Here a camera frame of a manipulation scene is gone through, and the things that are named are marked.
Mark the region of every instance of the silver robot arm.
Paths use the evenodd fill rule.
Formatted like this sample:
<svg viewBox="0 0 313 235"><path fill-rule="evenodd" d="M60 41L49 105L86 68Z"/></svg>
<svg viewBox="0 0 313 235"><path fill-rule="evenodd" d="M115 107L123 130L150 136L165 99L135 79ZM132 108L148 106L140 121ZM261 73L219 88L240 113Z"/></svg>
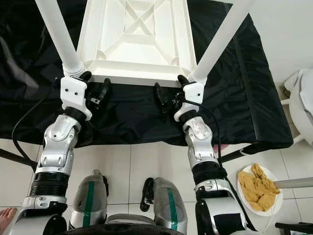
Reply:
<svg viewBox="0 0 313 235"><path fill-rule="evenodd" d="M199 107L186 103L192 101L201 104L204 86L189 83L183 77L179 77L179 81L184 94L180 95L183 96L182 105L174 119L183 124L188 144L188 158L196 184L198 235L228 235L246 231L245 213L226 180L226 171L213 151L212 131L198 115Z"/></svg>
<svg viewBox="0 0 313 235"><path fill-rule="evenodd" d="M61 100L63 114L47 127L44 133L44 150L38 162L30 192L25 197L21 212L10 235L57 234L67 230L62 213L67 209L65 197L71 174L74 147L81 131L82 123L90 120L92 114L86 107L85 90L91 77L85 72L84 79L63 77L61 79ZM102 86L101 98L91 98L95 107L107 93L110 81Z"/></svg>

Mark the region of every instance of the black cable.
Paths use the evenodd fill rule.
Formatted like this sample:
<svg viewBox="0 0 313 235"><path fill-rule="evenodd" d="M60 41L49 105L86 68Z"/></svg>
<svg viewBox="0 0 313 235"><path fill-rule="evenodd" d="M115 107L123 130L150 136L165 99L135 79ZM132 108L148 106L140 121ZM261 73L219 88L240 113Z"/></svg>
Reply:
<svg viewBox="0 0 313 235"><path fill-rule="evenodd" d="M90 136L85 141L80 142L79 143L79 147L90 145L92 143L92 141L93 141L93 130L94 130L94 127L93 127L93 125L92 125L92 123L90 121L85 121L85 124L86 124L87 129L89 129L89 131L90 131Z"/></svg>
<svg viewBox="0 0 313 235"><path fill-rule="evenodd" d="M204 110L208 111L208 112L211 114L211 116L213 117L214 122L215 122L215 125L216 125L216 129L217 129L218 156L219 156L218 162L219 162L219 164L220 164L220 168L222 168L223 166L222 166L220 127L219 127L219 123L217 122L217 119L216 119L214 113L213 113L209 108L205 107L205 106L202 105L202 104L198 104L198 103L195 103L195 102L192 102L192 101L189 101L189 100L184 100L183 102L189 103L189 104L193 104L193 105L196 105L196 106L198 106L198 107L200 107L200 108L203 108ZM234 189L233 185L231 184L231 182L230 182L230 180L228 179L227 176L225 176L225 180L228 181L228 183L229 183L229 185L230 185L230 188L231 188L232 192L234 193L234 195L235 195L235 197L236 197L236 200L238 201L238 203L239 203L241 209L242 209L243 212L244 212L244 215L245 215L245 218L246 218L246 221L247 221L247 227L250 228L250 229L253 230L253 231L257 231L257 230L254 228L254 226L253 226L253 224L252 224L250 218L248 217L248 214L247 214L246 211L245 211L244 206L242 205L242 202L241 202L241 200L240 200L240 198L239 198L239 196L238 196L236 190Z"/></svg>
<svg viewBox="0 0 313 235"><path fill-rule="evenodd" d="M59 79L55 79L55 81L52 83L49 91L46 93L46 95L44 97L42 97L33 107L31 107L24 115L23 117L20 118L20 120L15 124L13 131L12 131L12 141L15 145L15 147L17 148L17 150L21 153L21 155L25 158L25 160L29 163L29 165L31 166L31 168L33 169L33 171L36 171L36 163L34 163L29 157L28 155L23 151L23 149L21 148L20 144L17 141L16 138L16 131L18 129L18 127L20 126L20 124L24 121L24 119L31 113L33 112L42 102L44 102L51 94L54 85L56 84L56 82Z"/></svg>

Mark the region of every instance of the table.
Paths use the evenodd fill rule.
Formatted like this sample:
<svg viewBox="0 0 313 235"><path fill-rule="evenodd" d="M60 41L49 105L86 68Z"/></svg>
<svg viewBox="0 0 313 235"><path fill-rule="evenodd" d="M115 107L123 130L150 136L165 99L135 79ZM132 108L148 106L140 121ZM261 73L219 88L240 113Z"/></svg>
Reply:
<svg viewBox="0 0 313 235"><path fill-rule="evenodd" d="M63 0L59 4L77 45L86 0ZM63 70L35 2L12 0L0 7L6 11L0 21L0 138L10 139L15 123L47 92L54 78L63 75ZM230 7L222 2L188 0L197 61ZM96 90L99 85L93 83L91 89ZM177 89L166 88L166 92L174 95ZM42 144L45 129L62 111L59 93L54 90L25 120L18 140ZM217 117L222 143L251 143L241 152L224 156L224 161L292 145L260 36L250 16L208 75L203 105ZM212 117L202 110L200 114L214 133L212 142L217 143ZM91 126L83 127L77 147L155 141L186 145L173 114L160 113L153 87L113 84L110 100L93 114Z"/></svg>

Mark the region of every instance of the robot leg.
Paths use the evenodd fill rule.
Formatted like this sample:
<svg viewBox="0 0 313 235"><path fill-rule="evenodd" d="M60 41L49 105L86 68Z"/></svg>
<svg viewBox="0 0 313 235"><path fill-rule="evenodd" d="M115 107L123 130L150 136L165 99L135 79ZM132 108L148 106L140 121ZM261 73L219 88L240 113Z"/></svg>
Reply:
<svg viewBox="0 0 313 235"><path fill-rule="evenodd" d="M77 190L69 228L89 227L102 224L107 217L107 179L99 170L94 170L79 185Z"/></svg>

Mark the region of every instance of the black strap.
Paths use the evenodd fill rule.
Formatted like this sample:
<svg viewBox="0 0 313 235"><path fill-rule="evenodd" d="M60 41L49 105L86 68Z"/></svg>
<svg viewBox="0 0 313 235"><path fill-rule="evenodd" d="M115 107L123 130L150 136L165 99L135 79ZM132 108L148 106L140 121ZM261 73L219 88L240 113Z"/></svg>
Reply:
<svg viewBox="0 0 313 235"><path fill-rule="evenodd" d="M220 235L229 235L236 231L245 230L240 213L236 214L218 214L214 216L215 226Z"/></svg>

